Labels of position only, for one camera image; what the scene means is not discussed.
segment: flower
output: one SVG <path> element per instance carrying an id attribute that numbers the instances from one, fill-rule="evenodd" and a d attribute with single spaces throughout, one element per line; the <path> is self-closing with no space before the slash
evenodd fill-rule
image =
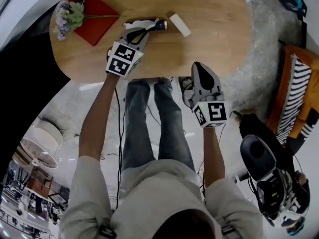
<path id="1" fill-rule="evenodd" d="M 64 40 L 65 39 L 65 32 L 64 31 L 59 31 L 58 33 L 58 39 L 60 41 Z"/>
<path id="2" fill-rule="evenodd" d="M 54 12 L 56 26 L 52 30 L 57 33 L 59 40 L 65 39 L 66 32 L 75 30 L 83 24 L 84 19 L 96 17 L 118 17 L 118 15 L 85 15 L 83 4 L 61 1 L 56 6 Z"/>
<path id="3" fill-rule="evenodd" d="M 70 3 L 69 3 L 68 1 L 60 1 L 60 2 L 57 4 L 57 6 L 56 6 L 54 12 L 55 12 L 55 14 L 57 14 L 58 12 L 60 12 L 61 9 L 63 9 L 63 10 L 69 10 L 69 8 L 70 8 Z"/>

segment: flower stem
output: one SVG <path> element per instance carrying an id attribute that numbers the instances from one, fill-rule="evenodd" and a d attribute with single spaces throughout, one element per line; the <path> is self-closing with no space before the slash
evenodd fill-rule
<path id="1" fill-rule="evenodd" d="M 119 17 L 119 15 L 86 15 L 84 14 L 85 18 L 108 18 L 108 17 Z"/>

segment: oval table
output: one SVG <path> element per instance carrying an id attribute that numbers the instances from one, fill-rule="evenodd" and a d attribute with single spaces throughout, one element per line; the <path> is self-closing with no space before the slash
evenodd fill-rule
<path id="1" fill-rule="evenodd" d="M 190 76 L 193 62 L 209 66 L 217 75 L 230 74 L 245 59 L 250 45 L 251 17 L 244 0 L 102 0 L 121 17 L 91 46 L 74 32 L 59 41 L 50 39 L 55 61 L 71 79 L 82 83 L 105 80 L 106 53 L 125 28 L 124 22 L 138 18 L 166 18 L 168 29 L 154 31 L 144 57 L 130 78 Z M 184 38 L 168 19 L 176 12 L 191 30 Z"/>

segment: striped cushion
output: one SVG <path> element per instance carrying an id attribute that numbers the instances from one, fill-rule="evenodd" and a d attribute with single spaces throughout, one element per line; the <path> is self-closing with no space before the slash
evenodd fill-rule
<path id="1" fill-rule="evenodd" d="M 282 113 L 277 127 L 277 140 L 286 143 L 303 105 L 303 99 L 309 82 L 311 68 L 292 55 L 291 77 Z"/>

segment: red book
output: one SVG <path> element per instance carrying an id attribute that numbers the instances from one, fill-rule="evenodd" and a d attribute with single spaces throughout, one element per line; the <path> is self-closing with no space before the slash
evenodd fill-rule
<path id="1" fill-rule="evenodd" d="M 86 15 L 119 15 L 101 0 L 70 0 L 84 5 Z M 74 30 L 79 36 L 95 46 L 105 32 L 118 19 L 118 17 L 91 18 L 83 22 L 82 26 Z"/>

